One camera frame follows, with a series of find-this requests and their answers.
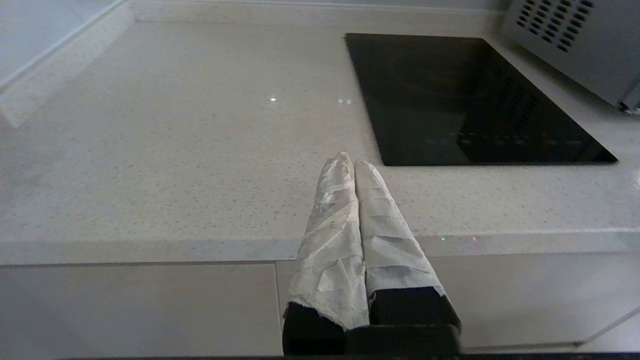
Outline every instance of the cooktop burner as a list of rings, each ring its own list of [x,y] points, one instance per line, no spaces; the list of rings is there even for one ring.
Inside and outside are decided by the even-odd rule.
[[[346,41],[387,166],[617,161],[480,38]]]

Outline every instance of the white quartz countertop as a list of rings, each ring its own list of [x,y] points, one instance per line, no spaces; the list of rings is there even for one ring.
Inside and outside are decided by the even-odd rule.
[[[640,117],[486,37],[620,162],[384,167],[349,30],[134,24],[0,132],[0,265],[292,259],[340,150],[378,165],[428,256],[640,249]]]

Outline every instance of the black glass cooktop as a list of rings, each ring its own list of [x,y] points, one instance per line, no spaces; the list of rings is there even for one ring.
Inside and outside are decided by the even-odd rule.
[[[617,161],[480,38],[346,41],[387,166]]]

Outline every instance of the cabinet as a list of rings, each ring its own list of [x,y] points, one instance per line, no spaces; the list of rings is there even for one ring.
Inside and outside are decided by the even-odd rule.
[[[640,306],[640,254],[430,258],[465,348],[583,341]]]
[[[0,359],[280,355],[275,267],[0,267]]]

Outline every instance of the wall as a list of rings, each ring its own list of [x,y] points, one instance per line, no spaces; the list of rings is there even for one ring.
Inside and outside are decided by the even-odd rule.
[[[0,88],[115,2],[0,1]]]

